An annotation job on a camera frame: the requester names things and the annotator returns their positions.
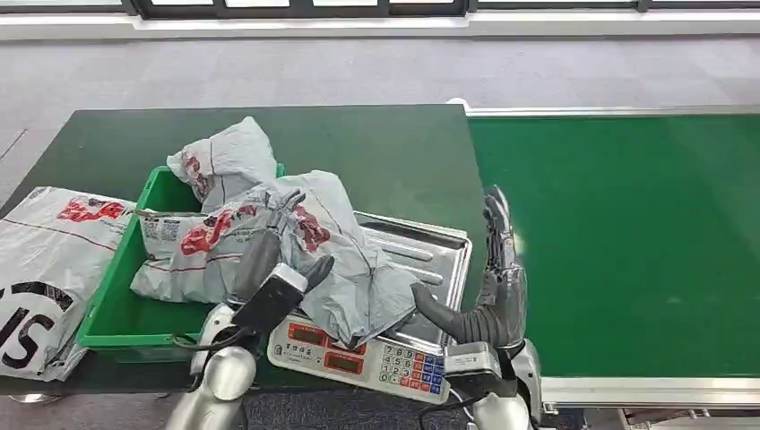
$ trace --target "white bag with black text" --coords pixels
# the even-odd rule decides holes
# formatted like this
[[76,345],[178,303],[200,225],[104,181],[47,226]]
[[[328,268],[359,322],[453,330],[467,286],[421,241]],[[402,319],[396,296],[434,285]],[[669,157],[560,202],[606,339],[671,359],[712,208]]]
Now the white bag with black text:
[[0,374],[63,381],[74,343],[134,203],[35,188],[0,219]]

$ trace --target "cable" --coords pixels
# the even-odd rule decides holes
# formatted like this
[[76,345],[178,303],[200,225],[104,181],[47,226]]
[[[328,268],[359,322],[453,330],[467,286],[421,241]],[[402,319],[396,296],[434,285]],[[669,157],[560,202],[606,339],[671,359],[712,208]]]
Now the cable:
[[240,416],[240,428],[241,430],[248,430],[248,411],[246,409],[246,400],[243,398],[243,401],[240,402],[240,410],[239,410],[241,416]]
[[[453,396],[458,401],[464,401],[464,399],[462,398],[462,396],[458,392],[456,392],[455,390],[449,390],[449,392],[451,392],[453,394]],[[474,423],[475,422],[475,417],[472,416],[472,414],[470,413],[470,410],[467,409],[467,408],[462,408],[462,409],[464,410],[464,415],[466,415],[467,418],[469,418],[470,421],[472,421]]]
[[195,343],[195,340],[193,338],[191,338],[190,336],[187,336],[184,333],[172,334],[171,343],[176,347],[189,349],[191,351],[218,351],[220,349],[233,345],[235,342],[240,340],[240,338],[248,334],[251,334],[250,331],[246,328],[242,328],[239,331],[237,331],[235,334],[233,334],[232,336],[226,338],[225,340],[213,342],[212,344],[209,344],[209,345],[198,345],[197,343]]
[[198,387],[201,386],[201,382],[203,381],[203,373],[197,374],[195,378],[193,378],[193,383],[190,384],[190,388],[187,389],[187,392],[193,392],[198,389]]
[[419,423],[419,430],[425,430],[425,422],[422,420],[423,417],[427,414],[431,414],[433,412],[441,412],[444,410],[454,410],[459,408],[467,408],[468,406],[471,406],[475,404],[478,400],[483,399],[485,396],[480,397],[470,397],[467,400],[464,401],[458,401],[456,403],[445,403],[443,405],[435,405],[431,406],[430,408],[424,408],[419,412],[419,415],[417,415],[417,420]]

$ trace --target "stainless steel tray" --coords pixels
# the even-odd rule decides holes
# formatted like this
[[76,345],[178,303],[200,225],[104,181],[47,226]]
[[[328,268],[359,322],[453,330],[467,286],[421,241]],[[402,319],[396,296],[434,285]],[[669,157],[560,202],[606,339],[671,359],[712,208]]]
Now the stainless steel tray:
[[[369,241],[424,282],[439,302],[459,309],[472,250],[467,232],[364,212],[355,215]],[[448,336],[421,314],[386,336],[437,354],[448,343]]]

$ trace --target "scale keypad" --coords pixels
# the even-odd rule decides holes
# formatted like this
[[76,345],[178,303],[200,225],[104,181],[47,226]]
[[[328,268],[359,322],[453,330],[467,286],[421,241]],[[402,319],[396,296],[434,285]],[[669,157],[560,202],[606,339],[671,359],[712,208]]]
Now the scale keypad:
[[444,359],[408,348],[383,345],[379,379],[414,390],[439,394],[443,383]]

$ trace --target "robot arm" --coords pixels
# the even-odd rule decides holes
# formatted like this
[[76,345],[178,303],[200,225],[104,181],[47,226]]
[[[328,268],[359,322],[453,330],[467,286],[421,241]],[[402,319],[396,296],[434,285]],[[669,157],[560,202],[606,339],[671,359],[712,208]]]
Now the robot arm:
[[417,309],[458,345],[445,352],[445,377],[471,398],[479,430],[526,430],[540,420],[540,365],[525,333],[527,282],[517,258],[506,198],[485,192],[488,259],[476,308],[456,312],[422,284],[412,286]]
[[280,237],[285,211],[303,201],[294,193],[272,213],[268,228],[254,233],[237,267],[235,285],[224,303],[206,316],[197,345],[173,342],[196,351],[190,375],[196,382],[183,394],[168,430],[229,430],[254,382],[254,350],[262,334],[273,330],[304,295],[319,285],[333,268],[331,256],[322,257],[306,273],[280,261]]

